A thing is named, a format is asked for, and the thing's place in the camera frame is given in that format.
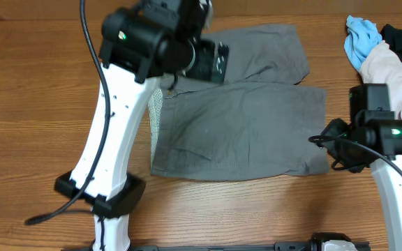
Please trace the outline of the grey shorts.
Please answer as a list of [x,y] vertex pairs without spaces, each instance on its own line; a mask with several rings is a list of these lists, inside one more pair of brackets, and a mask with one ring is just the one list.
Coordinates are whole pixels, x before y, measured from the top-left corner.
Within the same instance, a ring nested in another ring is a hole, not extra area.
[[325,126],[324,89],[302,86],[306,53],[292,24],[205,35],[229,46],[221,84],[164,76],[149,101],[151,173],[203,181],[329,170],[308,141]]

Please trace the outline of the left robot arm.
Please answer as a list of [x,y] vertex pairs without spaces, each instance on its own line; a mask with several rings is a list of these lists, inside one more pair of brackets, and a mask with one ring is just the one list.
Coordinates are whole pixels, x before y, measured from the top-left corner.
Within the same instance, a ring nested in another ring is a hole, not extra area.
[[91,206],[92,250],[129,250],[128,217],[145,183],[129,174],[128,159],[147,104],[164,74],[220,82],[228,48],[202,40],[210,1],[140,1],[103,21],[103,71],[94,118],[75,168],[55,190]]

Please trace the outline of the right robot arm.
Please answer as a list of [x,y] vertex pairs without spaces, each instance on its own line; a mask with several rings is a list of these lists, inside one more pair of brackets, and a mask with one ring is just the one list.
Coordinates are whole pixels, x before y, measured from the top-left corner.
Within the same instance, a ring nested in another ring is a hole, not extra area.
[[349,90],[350,122],[334,119],[309,141],[327,149],[336,171],[368,168],[375,180],[390,250],[402,250],[402,120],[395,118],[385,84]]

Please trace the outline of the pale pink garment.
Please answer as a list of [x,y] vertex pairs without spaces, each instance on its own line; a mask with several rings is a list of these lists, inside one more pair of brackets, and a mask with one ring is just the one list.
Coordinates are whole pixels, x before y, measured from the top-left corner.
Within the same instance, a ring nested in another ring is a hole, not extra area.
[[391,110],[397,119],[402,119],[402,63],[385,41],[371,50],[359,74],[365,84],[387,85]]

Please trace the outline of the light blue cloth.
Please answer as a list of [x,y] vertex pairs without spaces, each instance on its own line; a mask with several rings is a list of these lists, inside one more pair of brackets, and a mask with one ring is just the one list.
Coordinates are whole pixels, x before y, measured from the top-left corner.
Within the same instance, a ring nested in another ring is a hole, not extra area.
[[344,50],[352,66],[359,70],[371,50],[384,39],[375,23],[349,15],[346,20],[348,36]]

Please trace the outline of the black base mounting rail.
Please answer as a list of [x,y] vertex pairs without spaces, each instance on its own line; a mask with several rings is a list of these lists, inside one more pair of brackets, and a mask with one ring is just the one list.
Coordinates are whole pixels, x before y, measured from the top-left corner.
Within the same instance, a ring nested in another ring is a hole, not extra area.
[[307,242],[277,242],[271,245],[220,245],[220,246],[184,246],[158,247],[156,245],[135,246],[128,251],[307,251]]

